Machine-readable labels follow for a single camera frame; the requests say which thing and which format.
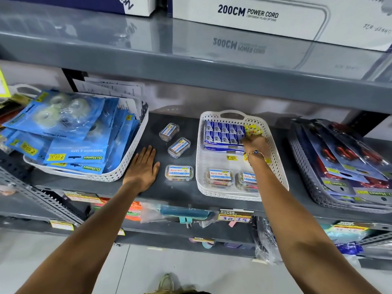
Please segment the large white cardboard box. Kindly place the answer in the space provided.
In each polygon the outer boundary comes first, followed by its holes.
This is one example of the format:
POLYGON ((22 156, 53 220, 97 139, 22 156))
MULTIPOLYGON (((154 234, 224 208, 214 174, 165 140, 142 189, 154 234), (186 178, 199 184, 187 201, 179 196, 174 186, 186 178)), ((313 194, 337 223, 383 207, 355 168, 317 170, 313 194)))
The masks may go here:
POLYGON ((392 0, 167 0, 192 22, 392 52, 392 0))

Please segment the dark grey metal shelf board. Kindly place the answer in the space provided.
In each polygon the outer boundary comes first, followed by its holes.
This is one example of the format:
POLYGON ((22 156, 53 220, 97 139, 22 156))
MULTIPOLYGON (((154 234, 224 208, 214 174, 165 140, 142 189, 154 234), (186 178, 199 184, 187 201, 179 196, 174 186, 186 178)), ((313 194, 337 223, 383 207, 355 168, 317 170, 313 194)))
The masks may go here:
MULTIPOLYGON (((219 211, 224 209, 243 209, 254 211, 255 216, 264 216, 264 207, 261 202, 240 201, 234 199, 222 199, 203 195, 194 177, 190 182, 169 182, 165 176, 165 167, 168 164, 179 162, 183 165, 195 167, 196 145, 195 136, 198 131, 199 120, 164 114, 149 113, 147 128, 144 130, 138 150, 143 146, 153 145, 157 148, 156 159, 160 162, 160 172, 152 187, 142 193, 137 199, 141 202, 173 205, 178 207, 198 208, 219 211), (158 137, 158 126, 164 122, 175 122, 185 129, 185 136, 191 139, 191 148, 180 158, 172 159, 167 154, 167 147, 158 137)), ((277 146, 283 168, 288 179, 291 193, 316 217, 320 223, 334 223, 336 220, 346 220, 370 224, 371 228, 381 232, 372 238, 365 239, 362 245, 382 244, 392 240, 392 215, 370 214, 365 212, 344 211, 334 208, 324 208, 315 203, 307 192, 301 179, 299 168, 293 157, 288 143, 288 130, 271 128, 272 136, 277 146)), ((69 190, 80 193, 96 194, 103 197, 112 197, 121 185, 121 180, 115 182, 96 182, 84 179, 67 178, 47 174, 41 170, 34 171, 30 177, 30 184, 41 187, 42 190, 51 190, 60 194, 60 191, 69 190)), ((18 228, 27 231, 69 233, 70 231, 51 228, 47 223, 39 220, 12 220, 3 222, 0 219, 1 228, 18 228)), ((236 224, 229 228, 223 221, 211 224, 206 228, 192 225, 186 228, 184 224, 174 222, 139 224, 126 220, 121 226, 125 230, 125 236, 120 236, 116 243, 142 244, 157 247, 190 249, 190 243, 185 240, 190 237, 214 238, 222 242, 237 242, 242 244, 254 244, 251 227, 248 224, 236 224)))

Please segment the bunch of small yellow packets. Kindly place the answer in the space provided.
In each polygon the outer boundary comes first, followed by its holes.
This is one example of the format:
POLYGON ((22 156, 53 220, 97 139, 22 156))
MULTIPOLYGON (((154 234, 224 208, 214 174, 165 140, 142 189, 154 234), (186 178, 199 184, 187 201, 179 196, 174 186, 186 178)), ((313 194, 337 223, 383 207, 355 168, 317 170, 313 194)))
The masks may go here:
POLYGON ((245 136, 253 140, 253 136, 261 136, 263 138, 262 154, 267 164, 271 164, 271 151, 268 139, 264 136, 262 128, 257 124, 244 125, 245 136))

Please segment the person's beige shoe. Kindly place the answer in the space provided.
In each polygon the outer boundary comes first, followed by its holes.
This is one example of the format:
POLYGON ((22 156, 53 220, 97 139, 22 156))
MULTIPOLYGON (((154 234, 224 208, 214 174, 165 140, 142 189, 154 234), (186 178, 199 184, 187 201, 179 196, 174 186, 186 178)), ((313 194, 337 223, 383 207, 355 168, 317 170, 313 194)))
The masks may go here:
POLYGON ((172 274, 166 273, 159 281, 158 288, 148 294, 194 294, 196 292, 197 290, 194 286, 176 288, 172 274))

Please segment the small yellow shelf price label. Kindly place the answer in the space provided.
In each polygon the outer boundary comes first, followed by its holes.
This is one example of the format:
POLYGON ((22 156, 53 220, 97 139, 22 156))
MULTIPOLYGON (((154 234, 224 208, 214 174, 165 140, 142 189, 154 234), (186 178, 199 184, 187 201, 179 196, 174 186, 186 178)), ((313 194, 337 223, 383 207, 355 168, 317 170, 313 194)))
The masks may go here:
POLYGON ((49 221, 50 225, 52 228, 55 229, 60 229, 60 230, 66 230, 66 231, 74 231, 75 227, 72 223, 68 222, 63 222, 63 221, 56 221, 56 220, 51 220, 49 221))

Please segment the teal pouch in clear bag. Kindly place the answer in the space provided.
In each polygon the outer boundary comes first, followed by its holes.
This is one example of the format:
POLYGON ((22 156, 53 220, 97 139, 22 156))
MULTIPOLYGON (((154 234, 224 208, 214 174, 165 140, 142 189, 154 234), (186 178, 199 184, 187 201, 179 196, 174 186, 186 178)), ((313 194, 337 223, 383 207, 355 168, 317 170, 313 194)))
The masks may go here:
POLYGON ((178 222, 191 228, 198 223, 202 228, 218 221, 218 212, 141 202, 140 223, 178 222))

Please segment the orange packaged items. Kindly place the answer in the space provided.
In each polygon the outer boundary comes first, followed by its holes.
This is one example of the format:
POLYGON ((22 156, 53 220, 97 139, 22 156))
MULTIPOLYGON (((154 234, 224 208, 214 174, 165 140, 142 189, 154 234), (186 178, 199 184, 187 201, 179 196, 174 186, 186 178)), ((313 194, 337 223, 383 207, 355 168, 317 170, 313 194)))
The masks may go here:
MULTIPOLYGON (((94 203, 94 210, 99 210, 102 208, 107 202, 110 200, 110 198, 107 197, 100 197, 101 202, 100 203, 94 203)), ((140 205, 140 202, 134 201, 130 208, 128 209, 128 212, 125 216, 125 219, 134 221, 134 222, 140 222, 140 216, 141 216, 141 211, 142 211, 142 206, 140 205)))

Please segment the pile of blue tape packets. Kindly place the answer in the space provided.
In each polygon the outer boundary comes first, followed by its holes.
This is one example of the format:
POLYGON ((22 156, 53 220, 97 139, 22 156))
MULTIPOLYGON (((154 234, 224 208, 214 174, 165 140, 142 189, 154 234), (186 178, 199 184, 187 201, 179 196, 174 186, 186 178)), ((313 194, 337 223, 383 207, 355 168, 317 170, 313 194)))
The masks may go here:
POLYGON ((141 119, 134 99, 42 90, 3 122, 2 143, 35 163, 66 172, 103 174, 120 164, 141 119))

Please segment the printed white paper sheets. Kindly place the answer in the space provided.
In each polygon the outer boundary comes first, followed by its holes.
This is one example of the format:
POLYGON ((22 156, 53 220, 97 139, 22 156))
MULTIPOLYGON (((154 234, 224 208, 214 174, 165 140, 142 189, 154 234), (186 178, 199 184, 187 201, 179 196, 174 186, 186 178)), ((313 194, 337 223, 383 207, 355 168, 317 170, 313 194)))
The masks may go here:
POLYGON ((73 79, 73 83, 75 84, 77 91, 81 93, 134 99, 135 104, 133 106, 129 106, 129 111, 134 113, 139 119, 142 118, 144 98, 143 87, 138 85, 124 85, 98 81, 82 81, 78 79, 73 79))

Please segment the person's left hand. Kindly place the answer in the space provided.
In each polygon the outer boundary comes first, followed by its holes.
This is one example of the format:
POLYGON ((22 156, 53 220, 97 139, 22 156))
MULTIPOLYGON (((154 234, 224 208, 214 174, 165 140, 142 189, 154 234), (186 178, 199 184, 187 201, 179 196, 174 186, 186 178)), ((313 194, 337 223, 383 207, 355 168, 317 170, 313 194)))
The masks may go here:
MULTIPOLYGON (((136 173, 132 173, 132 161, 130 162, 127 171, 125 172, 122 185, 130 189, 135 194, 146 191, 155 181, 150 179, 152 167, 142 166, 142 158, 144 155, 144 148, 141 150, 139 157, 139 168, 136 173)), ((151 146, 150 161, 155 162, 156 149, 151 146)))

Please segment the person's right hand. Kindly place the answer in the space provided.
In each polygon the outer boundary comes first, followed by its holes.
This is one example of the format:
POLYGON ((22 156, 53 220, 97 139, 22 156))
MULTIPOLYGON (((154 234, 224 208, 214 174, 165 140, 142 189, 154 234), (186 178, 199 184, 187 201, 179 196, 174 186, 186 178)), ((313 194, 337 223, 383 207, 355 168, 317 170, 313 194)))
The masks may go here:
POLYGON ((263 147, 244 147, 244 151, 247 154, 247 156, 249 156, 251 153, 256 153, 256 152, 260 153, 263 156, 263 154, 261 152, 262 148, 263 147))

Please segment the perforated grey metal upright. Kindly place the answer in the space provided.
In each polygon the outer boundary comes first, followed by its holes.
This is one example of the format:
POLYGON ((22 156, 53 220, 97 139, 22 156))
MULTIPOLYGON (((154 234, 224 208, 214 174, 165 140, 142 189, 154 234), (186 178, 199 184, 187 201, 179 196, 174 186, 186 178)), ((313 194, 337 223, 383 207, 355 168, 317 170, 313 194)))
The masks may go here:
POLYGON ((82 224, 88 218, 90 206, 74 204, 64 195, 32 186, 30 177, 35 170, 23 161, 21 154, 0 149, 0 216, 82 224))

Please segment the yellow white shelf price label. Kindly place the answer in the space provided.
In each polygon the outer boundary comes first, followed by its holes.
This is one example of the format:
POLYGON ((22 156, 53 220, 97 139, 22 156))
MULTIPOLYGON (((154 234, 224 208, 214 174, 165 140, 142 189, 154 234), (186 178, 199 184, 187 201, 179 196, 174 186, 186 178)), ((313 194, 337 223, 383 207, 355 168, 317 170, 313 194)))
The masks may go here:
POLYGON ((218 213, 218 221, 225 222, 242 222, 248 223, 251 221, 254 211, 243 209, 224 209, 221 208, 218 213))

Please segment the pack of blue staple boxes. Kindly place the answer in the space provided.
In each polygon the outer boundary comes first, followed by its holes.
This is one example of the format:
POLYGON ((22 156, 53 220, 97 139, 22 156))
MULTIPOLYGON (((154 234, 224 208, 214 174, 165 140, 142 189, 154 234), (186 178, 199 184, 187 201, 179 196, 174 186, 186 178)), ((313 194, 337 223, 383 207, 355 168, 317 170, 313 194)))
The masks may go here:
POLYGON ((242 139, 245 137, 243 125, 218 121, 204 121, 203 148, 208 151, 244 153, 242 139))

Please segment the person's left forearm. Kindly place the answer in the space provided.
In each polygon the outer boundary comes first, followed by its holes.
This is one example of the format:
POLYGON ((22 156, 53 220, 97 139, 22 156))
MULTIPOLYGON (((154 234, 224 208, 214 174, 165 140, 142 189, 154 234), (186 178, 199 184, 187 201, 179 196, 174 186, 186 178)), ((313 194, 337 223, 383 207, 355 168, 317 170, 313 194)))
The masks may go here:
POLYGON ((123 184, 107 204, 38 266, 15 294, 92 294, 132 202, 147 189, 138 181, 123 184))

